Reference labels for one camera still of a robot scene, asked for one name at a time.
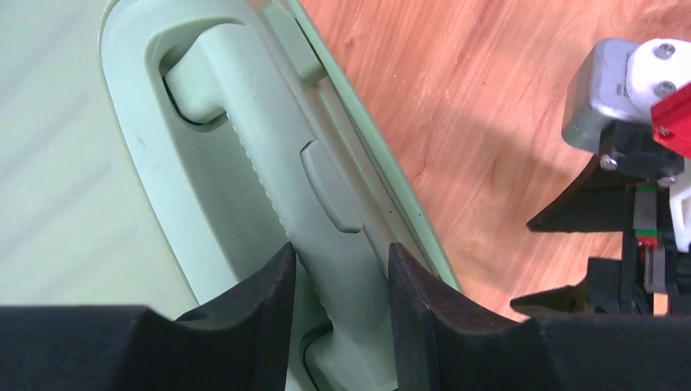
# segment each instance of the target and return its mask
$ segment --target wood grain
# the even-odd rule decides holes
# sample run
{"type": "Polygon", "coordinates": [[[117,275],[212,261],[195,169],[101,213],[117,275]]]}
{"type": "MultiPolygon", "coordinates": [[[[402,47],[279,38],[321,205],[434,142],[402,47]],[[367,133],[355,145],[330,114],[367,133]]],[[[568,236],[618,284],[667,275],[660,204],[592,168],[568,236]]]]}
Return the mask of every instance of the wood grain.
{"type": "Polygon", "coordinates": [[[400,160],[464,292],[512,297],[618,257],[616,235],[525,223],[589,155],[561,139],[566,86],[605,37],[691,40],[682,0],[302,0],[400,160]]]}

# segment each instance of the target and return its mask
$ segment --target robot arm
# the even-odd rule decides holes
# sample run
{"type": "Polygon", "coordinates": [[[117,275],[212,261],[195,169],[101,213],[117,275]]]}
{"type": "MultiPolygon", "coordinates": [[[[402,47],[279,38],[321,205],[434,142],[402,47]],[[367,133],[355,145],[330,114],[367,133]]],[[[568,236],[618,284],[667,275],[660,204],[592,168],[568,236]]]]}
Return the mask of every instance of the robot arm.
{"type": "Polygon", "coordinates": [[[597,43],[568,90],[562,137],[593,158],[528,227],[623,233],[622,261],[591,258],[578,286],[512,301],[543,311],[691,313],[691,42],[597,43]],[[578,297],[578,305],[564,306],[578,297]]]}

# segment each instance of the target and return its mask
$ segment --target red plastic part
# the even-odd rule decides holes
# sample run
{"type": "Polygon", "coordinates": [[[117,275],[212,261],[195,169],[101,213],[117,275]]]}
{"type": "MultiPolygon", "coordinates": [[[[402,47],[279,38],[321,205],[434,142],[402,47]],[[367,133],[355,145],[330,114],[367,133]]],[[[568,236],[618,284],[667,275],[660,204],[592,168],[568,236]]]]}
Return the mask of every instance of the red plastic part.
{"type": "Polygon", "coordinates": [[[691,158],[691,84],[657,102],[651,114],[653,139],[667,149],[691,158]]]}
{"type": "Polygon", "coordinates": [[[638,243],[641,246],[645,246],[645,247],[657,247],[658,246],[658,238],[641,237],[641,238],[636,238],[636,239],[638,239],[638,243]]]}

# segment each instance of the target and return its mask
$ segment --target white plastic part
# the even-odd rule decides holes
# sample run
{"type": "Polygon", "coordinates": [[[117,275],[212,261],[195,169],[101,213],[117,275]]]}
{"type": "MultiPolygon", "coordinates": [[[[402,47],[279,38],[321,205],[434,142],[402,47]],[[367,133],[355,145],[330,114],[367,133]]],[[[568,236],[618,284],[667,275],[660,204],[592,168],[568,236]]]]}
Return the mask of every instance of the white plastic part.
{"type": "Polygon", "coordinates": [[[661,97],[655,89],[664,81],[677,89],[691,81],[691,42],[657,38],[643,43],[631,54],[627,65],[627,93],[641,113],[650,118],[650,109],[661,97]],[[674,53],[655,55],[663,44],[672,45],[674,53]]]}
{"type": "Polygon", "coordinates": [[[670,186],[670,212],[676,247],[681,253],[688,253],[691,244],[691,160],[684,160],[684,168],[676,177],[676,183],[670,186]]]}

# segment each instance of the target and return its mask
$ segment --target pale green plastic handle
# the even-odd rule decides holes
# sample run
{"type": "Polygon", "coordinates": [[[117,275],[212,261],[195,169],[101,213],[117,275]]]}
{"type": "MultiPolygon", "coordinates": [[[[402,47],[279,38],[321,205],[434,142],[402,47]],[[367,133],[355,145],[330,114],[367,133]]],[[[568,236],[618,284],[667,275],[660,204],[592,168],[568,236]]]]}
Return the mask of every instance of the pale green plastic handle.
{"type": "Polygon", "coordinates": [[[165,80],[187,119],[227,114],[313,279],[334,330],[308,350],[312,371],[336,389],[395,389],[385,260],[263,40],[242,24],[214,26],[165,80]]]}

